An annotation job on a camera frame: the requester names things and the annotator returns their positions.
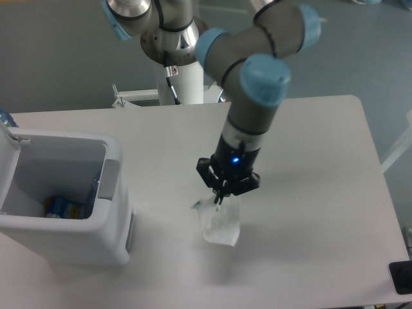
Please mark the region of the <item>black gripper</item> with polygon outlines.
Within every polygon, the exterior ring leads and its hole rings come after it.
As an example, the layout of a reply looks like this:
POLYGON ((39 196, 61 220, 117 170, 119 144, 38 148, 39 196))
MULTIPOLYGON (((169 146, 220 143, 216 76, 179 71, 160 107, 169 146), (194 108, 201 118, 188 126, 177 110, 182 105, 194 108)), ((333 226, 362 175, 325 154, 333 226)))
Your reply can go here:
POLYGON ((210 158, 199 158, 196 170, 208 188, 216 195, 214 203, 221 205, 225 197, 239 196, 257 189, 260 176, 253 166, 260 149, 246 151, 244 142, 232 147, 222 136, 210 158))

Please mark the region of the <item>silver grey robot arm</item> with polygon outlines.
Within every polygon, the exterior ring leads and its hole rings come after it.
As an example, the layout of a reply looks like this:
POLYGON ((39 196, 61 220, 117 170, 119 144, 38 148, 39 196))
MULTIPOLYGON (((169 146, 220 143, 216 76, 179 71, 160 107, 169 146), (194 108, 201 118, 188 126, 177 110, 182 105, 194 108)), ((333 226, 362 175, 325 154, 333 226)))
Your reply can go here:
POLYGON ((285 58, 318 41, 317 11, 287 1, 247 1, 252 26, 231 34, 197 18, 192 1, 103 1, 101 6, 119 39, 140 39, 154 62, 161 104, 203 103, 204 75, 231 99, 214 154, 196 165, 214 202, 257 189, 253 165, 291 79, 285 58))

